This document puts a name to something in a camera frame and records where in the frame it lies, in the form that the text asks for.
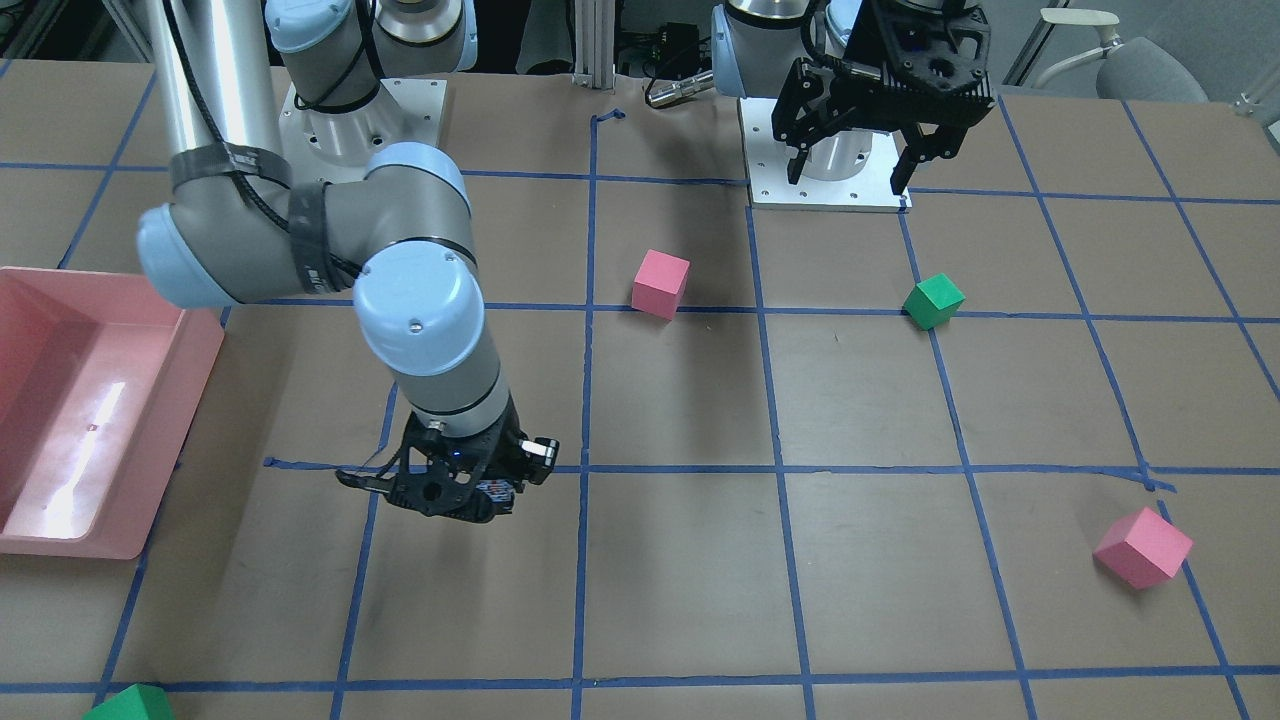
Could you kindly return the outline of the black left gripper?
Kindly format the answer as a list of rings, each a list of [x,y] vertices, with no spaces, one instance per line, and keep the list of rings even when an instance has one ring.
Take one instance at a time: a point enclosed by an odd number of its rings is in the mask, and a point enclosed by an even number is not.
[[[786,181],[861,172],[861,133],[842,123],[900,129],[890,188],[902,195],[920,164],[955,158],[995,108],[986,12],[978,1],[828,1],[822,12],[838,58],[795,59],[772,110],[774,140],[795,151]]]

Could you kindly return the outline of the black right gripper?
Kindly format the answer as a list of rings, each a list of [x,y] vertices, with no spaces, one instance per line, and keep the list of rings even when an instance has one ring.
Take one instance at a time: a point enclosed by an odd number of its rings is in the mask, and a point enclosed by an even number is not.
[[[335,469],[334,475],[344,487],[388,496],[388,503],[398,509],[483,524],[508,512],[477,492],[477,483],[508,480],[517,493],[527,484],[520,478],[522,438],[527,436],[520,429],[512,400],[498,421],[465,438],[445,437],[412,415],[402,436],[396,475],[344,469]]]

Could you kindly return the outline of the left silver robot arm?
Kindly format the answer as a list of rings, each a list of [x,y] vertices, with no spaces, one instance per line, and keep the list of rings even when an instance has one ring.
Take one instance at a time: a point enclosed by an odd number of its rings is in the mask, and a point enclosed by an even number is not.
[[[915,170],[995,108],[977,1],[726,1],[716,90],[739,101],[758,204],[905,211]]]

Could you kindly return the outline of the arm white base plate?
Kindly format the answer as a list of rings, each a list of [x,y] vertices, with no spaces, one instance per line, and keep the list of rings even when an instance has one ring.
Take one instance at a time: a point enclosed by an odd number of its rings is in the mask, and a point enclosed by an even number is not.
[[[439,145],[445,79],[384,79],[367,105],[346,114],[303,110],[291,86],[279,118],[293,184],[361,181],[375,152],[398,142]]]
[[[809,154],[796,183],[787,165],[795,151],[773,138],[774,100],[739,100],[742,150],[751,205],[764,210],[905,213],[909,193],[891,191],[899,160],[892,135],[845,131],[822,140]]]

